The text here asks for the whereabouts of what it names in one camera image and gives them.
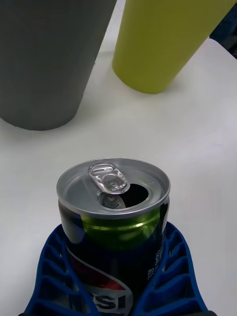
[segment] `yellow plastic cup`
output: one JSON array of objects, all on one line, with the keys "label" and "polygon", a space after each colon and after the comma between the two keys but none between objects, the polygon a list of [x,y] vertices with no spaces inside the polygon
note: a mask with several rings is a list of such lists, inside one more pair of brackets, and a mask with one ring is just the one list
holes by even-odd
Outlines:
[{"label": "yellow plastic cup", "polygon": [[113,69],[129,87],[165,90],[236,0],[126,0]]}]

